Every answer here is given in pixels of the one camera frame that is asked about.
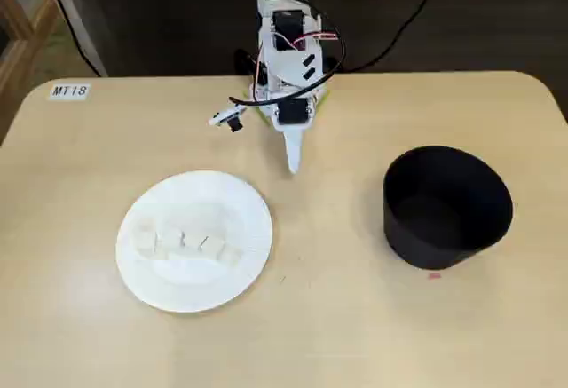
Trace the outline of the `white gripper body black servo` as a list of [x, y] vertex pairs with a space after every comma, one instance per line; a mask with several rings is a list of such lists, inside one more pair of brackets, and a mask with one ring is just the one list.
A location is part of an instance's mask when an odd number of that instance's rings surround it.
[[296, 98], [273, 105], [271, 118], [274, 128], [279, 132], [284, 132], [309, 128], [314, 115], [314, 98]]

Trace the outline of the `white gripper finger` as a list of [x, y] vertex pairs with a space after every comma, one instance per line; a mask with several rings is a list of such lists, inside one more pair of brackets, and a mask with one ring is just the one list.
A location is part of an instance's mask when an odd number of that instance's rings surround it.
[[286, 130], [283, 133], [288, 169], [292, 174], [297, 174], [301, 159], [304, 130]]

